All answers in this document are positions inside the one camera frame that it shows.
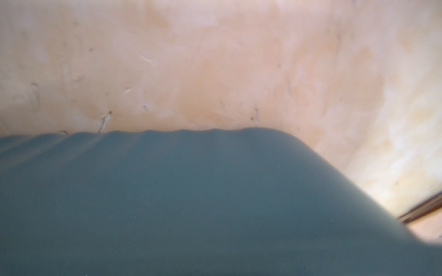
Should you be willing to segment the teal plastic storage box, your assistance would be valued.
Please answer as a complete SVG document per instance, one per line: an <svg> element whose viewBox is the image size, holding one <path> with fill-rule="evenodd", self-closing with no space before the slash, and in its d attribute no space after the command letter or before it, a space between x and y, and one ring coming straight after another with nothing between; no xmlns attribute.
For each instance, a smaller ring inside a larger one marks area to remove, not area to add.
<svg viewBox="0 0 442 276"><path fill-rule="evenodd" d="M439 276L419 241L272 129L1 139L3 276Z"/></svg>

